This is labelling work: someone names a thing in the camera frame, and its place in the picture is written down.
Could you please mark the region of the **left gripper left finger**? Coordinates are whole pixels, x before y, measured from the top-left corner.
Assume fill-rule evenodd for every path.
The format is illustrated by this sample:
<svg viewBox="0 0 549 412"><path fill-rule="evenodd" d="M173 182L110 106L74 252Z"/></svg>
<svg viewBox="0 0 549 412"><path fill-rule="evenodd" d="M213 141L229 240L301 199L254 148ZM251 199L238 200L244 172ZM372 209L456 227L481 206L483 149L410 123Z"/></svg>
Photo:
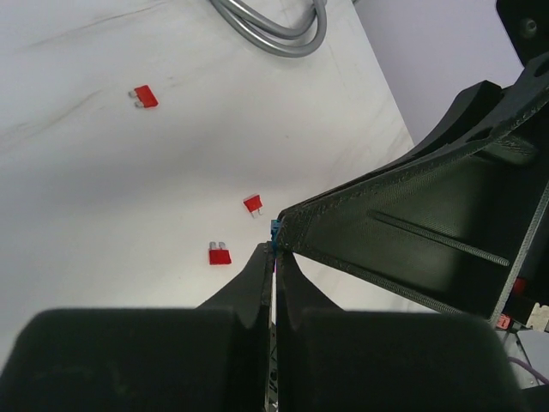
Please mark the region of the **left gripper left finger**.
<svg viewBox="0 0 549 412"><path fill-rule="evenodd" d="M21 331L4 411L263 411L274 253L196 308L63 308Z"/></svg>

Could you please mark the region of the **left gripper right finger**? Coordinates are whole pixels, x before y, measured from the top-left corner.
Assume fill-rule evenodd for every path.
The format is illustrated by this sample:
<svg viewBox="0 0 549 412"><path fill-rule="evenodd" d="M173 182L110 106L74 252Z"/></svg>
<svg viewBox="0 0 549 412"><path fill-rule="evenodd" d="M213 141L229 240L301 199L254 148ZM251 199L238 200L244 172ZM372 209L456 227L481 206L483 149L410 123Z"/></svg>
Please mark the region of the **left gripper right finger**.
<svg viewBox="0 0 549 412"><path fill-rule="evenodd" d="M339 308L276 258L282 411L526 411L493 329L467 315Z"/></svg>

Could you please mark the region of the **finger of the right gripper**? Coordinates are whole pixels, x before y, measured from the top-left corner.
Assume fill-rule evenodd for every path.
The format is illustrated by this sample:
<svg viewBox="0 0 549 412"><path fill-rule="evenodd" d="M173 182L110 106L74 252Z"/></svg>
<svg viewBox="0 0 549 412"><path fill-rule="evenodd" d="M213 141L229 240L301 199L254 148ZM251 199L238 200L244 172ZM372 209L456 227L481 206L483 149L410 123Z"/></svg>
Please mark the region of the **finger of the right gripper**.
<svg viewBox="0 0 549 412"><path fill-rule="evenodd" d="M547 264L548 140L475 143L288 209L289 251L440 312L494 319Z"/></svg>

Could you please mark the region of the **blue fuse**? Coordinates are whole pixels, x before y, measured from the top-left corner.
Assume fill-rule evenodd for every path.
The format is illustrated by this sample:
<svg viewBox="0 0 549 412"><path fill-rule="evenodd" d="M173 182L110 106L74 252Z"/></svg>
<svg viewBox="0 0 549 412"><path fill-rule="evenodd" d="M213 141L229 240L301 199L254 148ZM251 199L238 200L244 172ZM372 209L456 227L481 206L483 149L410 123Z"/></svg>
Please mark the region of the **blue fuse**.
<svg viewBox="0 0 549 412"><path fill-rule="evenodd" d="M278 237L280 228L281 228L280 220L272 220L270 222L270 238L271 238L271 246L272 246L274 256L276 256L276 253L277 253L277 248L278 248L277 237Z"/></svg>

